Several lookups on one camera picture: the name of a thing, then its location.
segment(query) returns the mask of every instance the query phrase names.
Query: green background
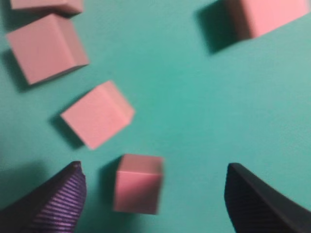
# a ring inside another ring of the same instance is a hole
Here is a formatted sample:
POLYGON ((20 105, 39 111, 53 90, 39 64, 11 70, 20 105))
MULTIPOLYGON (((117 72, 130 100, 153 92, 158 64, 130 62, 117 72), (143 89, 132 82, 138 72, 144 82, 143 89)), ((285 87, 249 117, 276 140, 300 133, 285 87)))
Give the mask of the green background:
POLYGON ((29 87, 5 34, 36 18, 0 1, 0 208, 81 160, 77 233, 233 233, 229 162, 311 209, 311 15, 236 43, 221 2, 87 0, 72 21, 91 64, 29 87), (110 79, 137 114, 90 151, 59 113, 110 79), (111 211, 124 153, 165 158, 159 215, 111 211))

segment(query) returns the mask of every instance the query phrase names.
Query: cube face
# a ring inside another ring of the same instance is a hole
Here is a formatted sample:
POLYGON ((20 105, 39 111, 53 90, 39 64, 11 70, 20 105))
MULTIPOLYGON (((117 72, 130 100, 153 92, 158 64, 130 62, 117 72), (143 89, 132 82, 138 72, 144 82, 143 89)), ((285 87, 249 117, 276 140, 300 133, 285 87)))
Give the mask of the cube face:
POLYGON ((71 41, 64 36, 65 27, 60 26, 64 21, 67 23, 67 30, 72 34, 71 37, 79 41, 70 20, 54 14, 7 35, 13 53, 29 84, 41 82, 88 64, 85 53, 83 63, 78 63, 73 56, 69 46, 71 41))
POLYGON ((83 0, 11 0, 13 10, 52 10, 66 14, 83 12, 83 0))
POLYGON ((118 133, 131 122, 134 115, 134 109, 127 103, 132 114, 126 116, 122 106, 118 105, 106 88, 118 91, 108 81, 94 88, 61 115, 90 149, 96 149, 118 133))
POLYGON ((241 39, 271 32, 309 12, 308 0, 226 0, 241 39))
POLYGON ((105 82, 101 87, 107 92, 107 94, 114 100, 114 102, 122 110, 122 115, 125 121, 131 120, 134 114, 132 106, 122 96, 121 92, 117 89, 113 82, 105 82))
POLYGON ((157 214, 162 179, 162 158, 124 155, 117 171, 114 210, 157 214))
POLYGON ((126 154, 123 156, 119 170, 123 172, 162 174, 163 159, 158 156, 126 154))

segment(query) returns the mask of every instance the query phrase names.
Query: foam block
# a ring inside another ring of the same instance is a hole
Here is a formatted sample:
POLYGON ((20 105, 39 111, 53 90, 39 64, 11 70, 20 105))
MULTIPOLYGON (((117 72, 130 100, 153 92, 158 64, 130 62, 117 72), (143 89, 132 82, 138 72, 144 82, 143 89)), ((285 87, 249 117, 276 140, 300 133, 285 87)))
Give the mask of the foam block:
POLYGON ((46 11, 66 14, 83 12, 83 0, 11 0, 13 10, 46 11))
POLYGON ((29 84, 89 63, 69 19, 50 14, 7 35, 29 84))
POLYGON ((61 117, 90 149, 96 149, 129 125, 134 113, 114 83, 107 81, 82 97, 61 117))
POLYGON ((240 39, 255 38, 309 12, 308 0, 225 0, 240 39))
POLYGON ((161 157, 126 154, 119 165, 114 210, 157 214, 163 178, 161 157))

